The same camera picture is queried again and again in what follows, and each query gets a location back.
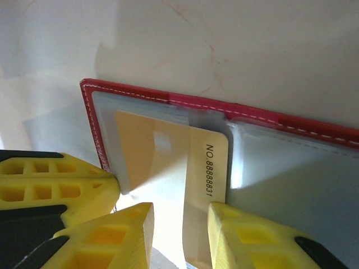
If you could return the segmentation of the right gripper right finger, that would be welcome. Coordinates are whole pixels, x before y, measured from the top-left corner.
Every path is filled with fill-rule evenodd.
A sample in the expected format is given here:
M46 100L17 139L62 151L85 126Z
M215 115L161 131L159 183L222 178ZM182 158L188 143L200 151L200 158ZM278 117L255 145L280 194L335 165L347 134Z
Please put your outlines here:
M213 268L346 268L307 234L221 202L209 204L208 236Z

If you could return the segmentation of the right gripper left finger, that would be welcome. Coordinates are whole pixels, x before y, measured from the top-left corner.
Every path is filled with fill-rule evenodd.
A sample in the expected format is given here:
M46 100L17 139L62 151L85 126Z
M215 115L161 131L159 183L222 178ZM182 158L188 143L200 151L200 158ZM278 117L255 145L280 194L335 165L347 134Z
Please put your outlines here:
M149 268L154 205L138 203L56 232L17 268Z

